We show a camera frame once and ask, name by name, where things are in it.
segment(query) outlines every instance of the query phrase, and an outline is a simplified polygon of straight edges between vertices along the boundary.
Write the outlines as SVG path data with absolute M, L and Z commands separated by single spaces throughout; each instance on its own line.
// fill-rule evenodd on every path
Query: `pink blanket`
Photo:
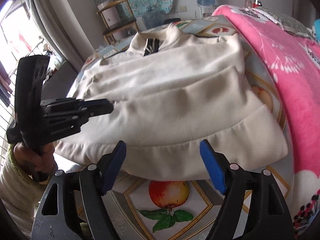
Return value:
M 298 213 L 320 188 L 320 46 L 286 33 L 253 10 L 225 5 L 213 13 L 221 14 L 253 46 L 284 103 L 294 148 L 291 210 Z

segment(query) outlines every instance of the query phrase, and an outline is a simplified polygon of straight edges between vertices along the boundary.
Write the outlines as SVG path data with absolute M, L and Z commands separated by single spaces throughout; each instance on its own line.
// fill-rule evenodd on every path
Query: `electrical outlet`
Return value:
M 187 7 L 186 6 L 180 6 L 180 11 L 181 12 L 186 12 L 187 11 Z

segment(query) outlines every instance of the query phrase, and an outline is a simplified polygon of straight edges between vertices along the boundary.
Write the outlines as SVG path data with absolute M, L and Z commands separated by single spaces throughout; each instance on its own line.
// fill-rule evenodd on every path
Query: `beige fleece sleeve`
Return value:
M 47 185 L 31 179 L 18 165 L 10 145 L 0 173 L 0 198 L 18 228 L 31 237 L 35 206 Z

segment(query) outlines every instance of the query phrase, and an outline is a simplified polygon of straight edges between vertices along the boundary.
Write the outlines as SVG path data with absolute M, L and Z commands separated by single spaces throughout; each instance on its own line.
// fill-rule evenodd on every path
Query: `green leaf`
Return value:
M 146 218 L 152 220 L 158 220 L 167 214 L 167 210 L 165 208 L 157 209 L 157 210 L 138 210 L 140 214 Z
M 153 227 L 152 232 L 156 232 L 162 229 L 170 228 L 175 224 L 175 220 L 171 215 L 165 215 L 161 218 Z
M 173 218 L 177 222 L 184 222 L 193 220 L 193 215 L 185 210 L 176 210 L 173 214 Z

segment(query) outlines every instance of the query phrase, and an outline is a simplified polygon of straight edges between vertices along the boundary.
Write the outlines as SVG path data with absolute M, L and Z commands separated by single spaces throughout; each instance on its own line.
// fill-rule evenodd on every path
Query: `metal screw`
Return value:
M 55 173 L 56 176 L 60 176 L 62 174 L 63 174 L 63 170 L 57 170 Z
M 263 174 L 266 175 L 266 176 L 270 176 L 271 175 L 271 171 L 263 170 Z
M 97 165 L 95 165 L 95 164 L 90 164 L 90 165 L 88 166 L 88 170 L 89 170 L 89 171 L 94 171 L 96 168 L 97 168 Z
M 235 164 L 235 163 L 231 163 L 230 164 L 230 169 L 232 169 L 232 170 L 237 170 L 237 169 L 239 169 L 239 166 L 238 166 L 238 164 Z

